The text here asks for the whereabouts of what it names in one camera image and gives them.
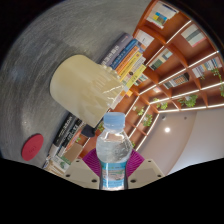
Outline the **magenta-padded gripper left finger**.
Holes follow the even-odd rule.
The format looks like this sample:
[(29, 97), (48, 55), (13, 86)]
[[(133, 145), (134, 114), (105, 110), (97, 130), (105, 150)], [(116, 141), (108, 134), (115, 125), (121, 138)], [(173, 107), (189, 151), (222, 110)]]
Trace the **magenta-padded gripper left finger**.
[(96, 150), (91, 150), (82, 159), (75, 159), (64, 174), (64, 178), (83, 188), (99, 189), (101, 164)]

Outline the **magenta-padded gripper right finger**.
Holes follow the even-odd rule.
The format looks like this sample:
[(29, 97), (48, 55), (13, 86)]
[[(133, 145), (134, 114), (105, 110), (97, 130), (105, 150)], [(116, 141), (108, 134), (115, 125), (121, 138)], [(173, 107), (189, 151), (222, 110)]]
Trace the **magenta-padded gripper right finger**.
[(133, 150), (126, 165), (127, 186), (140, 188), (161, 179), (163, 172), (152, 159), (145, 159)]

